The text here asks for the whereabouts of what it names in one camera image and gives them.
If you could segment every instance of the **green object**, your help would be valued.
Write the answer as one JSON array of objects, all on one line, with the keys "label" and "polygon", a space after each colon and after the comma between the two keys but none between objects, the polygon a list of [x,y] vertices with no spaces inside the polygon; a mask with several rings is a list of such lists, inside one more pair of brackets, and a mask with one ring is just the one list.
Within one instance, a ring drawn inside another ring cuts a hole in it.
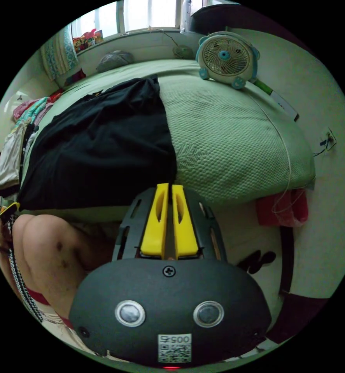
[{"label": "green object", "polygon": [[[267,94],[253,85],[246,92],[199,77],[191,60],[158,60],[134,63],[87,77],[55,102],[39,124],[39,132],[55,115],[77,100],[133,78],[158,74],[161,99],[177,157],[176,184],[198,192],[213,209],[301,188],[315,177],[313,152],[302,130]],[[24,181],[31,146],[23,168]],[[87,222],[121,220],[127,207],[50,210],[62,217]]]},{"label": "green object", "polygon": [[262,91],[264,91],[268,95],[271,94],[273,91],[272,88],[270,88],[268,85],[264,84],[258,79],[253,84],[256,85],[258,88],[260,88]]}]

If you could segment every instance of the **clothes pile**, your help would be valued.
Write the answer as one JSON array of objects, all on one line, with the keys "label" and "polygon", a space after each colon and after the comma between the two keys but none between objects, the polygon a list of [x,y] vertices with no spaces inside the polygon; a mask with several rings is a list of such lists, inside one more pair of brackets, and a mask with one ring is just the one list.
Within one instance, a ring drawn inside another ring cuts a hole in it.
[{"label": "clothes pile", "polygon": [[13,111],[16,124],[6,137],[0,155],[0,196],[8,198],[18,193],[25,154],[30,149],[39,123],[60,94],[25,101]]}]

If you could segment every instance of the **curtain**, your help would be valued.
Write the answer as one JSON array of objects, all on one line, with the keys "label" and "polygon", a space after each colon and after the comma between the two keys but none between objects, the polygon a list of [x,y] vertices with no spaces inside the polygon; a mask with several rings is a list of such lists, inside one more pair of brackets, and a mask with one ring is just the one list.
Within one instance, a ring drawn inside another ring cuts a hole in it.
[{"label": "curtain", "polygon": [[79,63],[72,43],[70,25],[51,37],[40,51],[44,69],[50,80],[56,79]]}]

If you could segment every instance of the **screw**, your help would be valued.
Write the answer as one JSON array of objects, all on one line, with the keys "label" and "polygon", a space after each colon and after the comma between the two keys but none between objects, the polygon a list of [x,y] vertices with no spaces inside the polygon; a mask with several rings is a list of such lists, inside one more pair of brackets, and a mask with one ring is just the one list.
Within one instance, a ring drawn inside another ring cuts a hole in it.
[{"label": "screw", "polygon": [[163,269],[163,274],[166,276],[166,277],[172,277],[174,276],[176,273],[176,270],[173,266],[171,265],[167,265],[164,269]]},{"label": "screw", "polygon": [[80,333],[80,335],[81,335],[82,337],[84,337],[84,338],[89,338],[89,331],[88,331],[85,327],[80,326],[80,327],[79,327],[79,333]]}]

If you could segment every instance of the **sensor eye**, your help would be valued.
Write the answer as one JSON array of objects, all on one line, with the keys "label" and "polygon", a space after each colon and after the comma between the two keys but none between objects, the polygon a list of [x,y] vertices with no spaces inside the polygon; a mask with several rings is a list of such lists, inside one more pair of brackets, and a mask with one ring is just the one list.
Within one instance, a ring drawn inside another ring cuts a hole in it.
[{"label": "sensor eye", "polygon": [[223,317],[222,305],[212,300],[200,303],[193,312],[194,322],[203,328],[212,328],[218,325]]},{"label": "sensor eye", "polygon": [[145,310],[141,304],[125,300],[116,306],[115,317],[122,325],[134,328],[145,321]]}]

